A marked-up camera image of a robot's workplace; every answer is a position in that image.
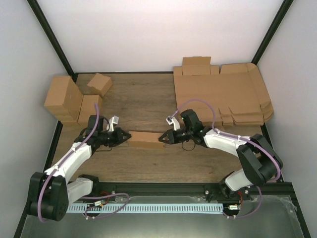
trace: wooden surface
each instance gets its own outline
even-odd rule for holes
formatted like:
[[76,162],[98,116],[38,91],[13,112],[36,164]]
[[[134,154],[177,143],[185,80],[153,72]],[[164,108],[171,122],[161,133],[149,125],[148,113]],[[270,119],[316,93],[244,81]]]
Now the wooden surface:
[[[103,98],[101,115],[108,119],[118,116],[118,126],[125,131],[170,129],[165,118],[176,110],[172,74],[107,75],[112,78],[113,86]],[[93,74],[78,76],[77,85],[84,94],[89,94],[86,84],[92,77]],[[69,150],[80,130],[80,127],[63,127],[53,163]],[[234,126],[225,130],[239,135],[261,132],[259,126]],[[181,144],[166,145],[163,150],[141,149],[130,148],[126,142],[110,152],[96,152],[73,179],[89,174],[98,176],[100,181],[219,182],[240,168],[238,158],[216,149],[196,146],[187,152]]]

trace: cardboard box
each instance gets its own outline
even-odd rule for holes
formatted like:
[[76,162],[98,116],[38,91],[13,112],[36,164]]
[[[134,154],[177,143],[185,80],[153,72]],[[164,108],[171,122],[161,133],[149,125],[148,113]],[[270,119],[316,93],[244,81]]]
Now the cardboard box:
[[[273,106],[256,65],[210,65],[211,57],[183,58],[174,67],[177,107],[196,98],[207,101],[216,112],[215,125],[263,125],[273,116]],[[204,103],[193,101],[180,112],[193,109],[203,124],[213,116]]]
[[103,97],[112,86],[112,80],[108,76],[96,73],[87,86],[93,94],[99,94]]
[[70,76],[54,77],[44,107],[60,121],[77,121],[83,94]]
[[162,133],[130,131],[129,146],[139,148],[163,149],[164,143],[159,142]]
[[98,104],[98,108],[100,110],[103,100],[99,95],[84,95],[78,117],[79,125],[87,127],[89,117],[96,114],[95,103]]

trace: black wire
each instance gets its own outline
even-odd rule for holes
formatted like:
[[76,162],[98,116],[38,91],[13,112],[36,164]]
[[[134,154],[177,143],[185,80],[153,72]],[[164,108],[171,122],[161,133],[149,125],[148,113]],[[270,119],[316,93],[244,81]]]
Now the black wire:
[[110,130],[110,123],[109,123],[109,120],[106,118],[106,117],[104,117],[104,119],[106,120],[106,122],[108,123],[108,125],[107,126],[109,126],[109,128],[107,129],[107,126],[106,126],[106,132],[108,132],[109,130]]
[[82,129],[82,131],[79,133],[79,135],[83,135],[86,129],[87,129],[87,127]]
[[196,147],[196,143],[194,142],[194,147],[193,147],[193,149],[191,149],[191,150],[186,150],[186,149],[184,148],[184,142],[185,142],[185,141],[182,142],[182,149],[185,150],[185,151],[192,151],[192,150],[194,150],[194,148]]
[[109,150],[96,150],[95,152],[109,152],[112,150],[112,147]]
[[214,192],[212,192],[212,194],[209,195],[209,199],[208,199],[208,203],[210,203],[212,197],[213,197]]

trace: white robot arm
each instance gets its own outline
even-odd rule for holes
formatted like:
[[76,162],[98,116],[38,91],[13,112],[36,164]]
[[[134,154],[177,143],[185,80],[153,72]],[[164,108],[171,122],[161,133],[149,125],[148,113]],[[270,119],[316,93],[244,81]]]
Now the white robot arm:
[[[87,135],[92,132],[96,120],[98,120],[96,130],[86,143],[82,144]],[[74,182],[69,183],[69,181],[78,168],[101,145],[112,148],[131,138],[129,133],[120,127],[115,127],[118,124],[118,117],[114,116],[109,120],[105,131],[103,131],[104,121],[105,118],[102,116],[99,118],[95,115],[90,116],[87,128],[80,132],[69,151],[51,168],[43,173],[36,172],[32,175],[27,198],[27,213],[29,215],[37,216],[40,191],[44,186],[43,182],[50,176],[49,185],[43,188],[45,193],[40,204],[43,218],[59,221],[65,215],[69,204],[85,195],[99,194],[99,191],[94,191],[97,189],[94,183],[99,182],[95,176],[81,175]]]
[[[203,126],[193,110],[182,112],[181,117],[185,127],[180,128],[179,122],[175,118],[168,117],[166,121],[173,126],[173,129],[166,131],[159,141],[177,144],[193,140],[197,145],[219,149],[239,158],[242,169],[230,173],[219,183],[221,193],[225,198],[229,198],[244,187],[261,186],[276,175],[275,164],[267,154],[262,153],[263,150],[276,160],[280,169],[283,167],[282,161],[262,135],[236,136]],[[257,144],[262,150],[259,151],[252,146],[252,143]]]

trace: black metal frame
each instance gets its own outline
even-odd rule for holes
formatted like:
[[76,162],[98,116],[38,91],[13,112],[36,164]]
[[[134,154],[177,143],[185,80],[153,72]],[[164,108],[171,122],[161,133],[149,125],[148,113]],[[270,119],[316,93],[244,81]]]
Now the black metal frame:
[[[40,25],[42,26],[45,34],[47,35],[49,41],[51,42],[53,48],[55,49],[60,61],[64,65],[67,73],[73,78],[76,82],[78,74],[74,73],[72,70],[60,44],[56,36],[54,35],[48,21],[46,20],[38,2],[36,0],[27,0],[30,7],[32,8],[36,18],[38,19]],[[261,56],[265,52],[268,44],[270,43],[274,33],[278,29],[281,21],[283,20],[285,14],[287,13],[289,7],[291,6],[293,0],[284,0],[280,9],[278,10],[271,26],[269,27],[264,39],[262,40],[259,49],[257,50],[254,58],[252,59],[252,63],[258,64]],[[172,73],[172,72],[121,72],[121,73]],[[58,140],[60,137],[60,133],[62,130],[62,124],[60,122],[57,123],[56,130],[54,133],[54,137],[52,140],[52,144],[49,150],[49,154],[45,163],[44,170],[49,168],[52,164],[52,160],[57,148]],[[269,138],[269,134],[264,124],[261,126],[261,130],[263,136],[268,140],[271,144],[271,140]],[[101,183],[101,187],[103,190],[107,191],[116,191],[116,192],[127,192],[131,196],[150,196],[150,195],[179,195],[179,196],[204,196],[205,188],[208,187],[216,187],[218,183],[123,183],[123,182],[108,182]],[[303,217],[300,205],[297,201],[296,194],[294,192],[294,188],[292,183],[284,182],[283,178],[278,183],[267,183],[261,187],[263,195],[289,195],[293,204],[297,207],[297,218],[300,222],[304,237],[310,238],[310,233],[307,228],[305,219]],[[255,188],[250,188],[249,194],[256,195],[258,191]],[[26,209],[24,209],[18,227],[16,229],[15,238],[19,238],[22,234],[22,230],[24,227],[25,219],[26,219]]]

